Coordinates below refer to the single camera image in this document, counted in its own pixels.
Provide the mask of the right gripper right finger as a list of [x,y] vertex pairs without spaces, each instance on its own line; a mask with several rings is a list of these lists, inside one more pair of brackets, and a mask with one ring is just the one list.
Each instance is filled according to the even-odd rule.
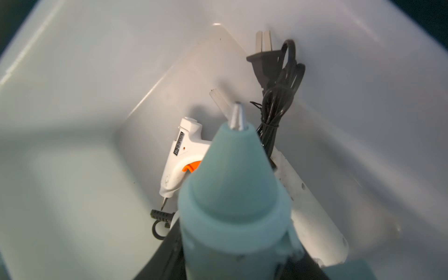
[[290,257],[282,268],[280,280],[330,280],[326,273],[304,252],[301,259]]

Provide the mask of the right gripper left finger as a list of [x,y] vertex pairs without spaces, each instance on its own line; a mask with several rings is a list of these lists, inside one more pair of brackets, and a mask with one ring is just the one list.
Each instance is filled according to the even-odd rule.
[[135,280],[185,280],[186,264],[178,220]]

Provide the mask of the large white glue gun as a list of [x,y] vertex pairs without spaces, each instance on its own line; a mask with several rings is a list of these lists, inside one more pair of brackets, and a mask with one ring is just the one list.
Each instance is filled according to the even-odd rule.
[[278,240],[290,225],[321,266],[344,263],[346,239],[286,157],[278,150],[265,154],[241,105],[229,105],[215,90],[210,95],[228,123],[218,130],[194,181],[197,203],[242,229],[238,248]]

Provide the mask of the large mint glue gun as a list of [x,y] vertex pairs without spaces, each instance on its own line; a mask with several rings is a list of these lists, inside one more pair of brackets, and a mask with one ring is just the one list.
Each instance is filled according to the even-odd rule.
[[273,280],[305,250],[292,203],[240,103],[178,198],[189,280]]

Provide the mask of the small white orange glue gun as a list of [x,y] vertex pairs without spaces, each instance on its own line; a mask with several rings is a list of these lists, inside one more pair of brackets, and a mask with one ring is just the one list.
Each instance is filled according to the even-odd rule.
[[186,173],[198,169],[211,145],[211,141],[202,139],[203,125],[193,118],[183,117],[178,129],[161,178],[159,194],[163,198],[162,207],[180,189]]

